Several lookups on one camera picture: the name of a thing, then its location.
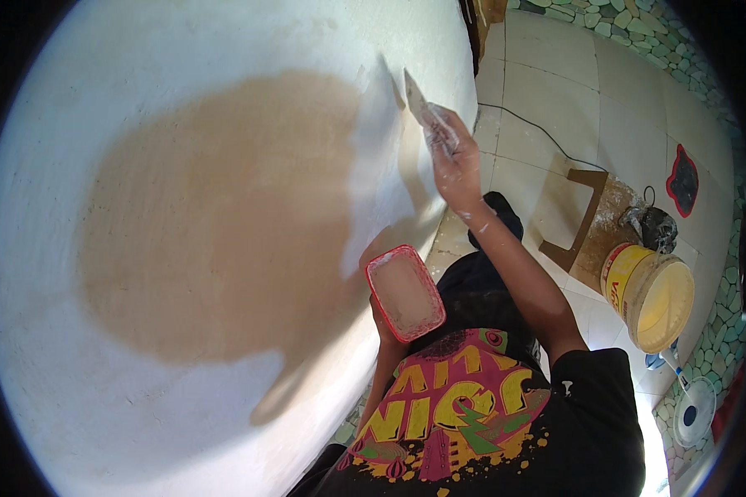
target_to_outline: person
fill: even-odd
[[[447,320],[433,332],[400,343],[374,311],[378,362],[356,439],[329,445],[290,494],[640,494],[627,354],[588,350],[507,200],[481,196],[477,144],[455,113],[435,110],[460,142],[449,154],[427,136],[434,180],[477,251],[438,282]]]

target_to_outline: wall putty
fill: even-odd
[[[79,2],[0,139],[0,383],[61,495],[280,495],[375,358],[360,262],[472,126],[455,0]]]

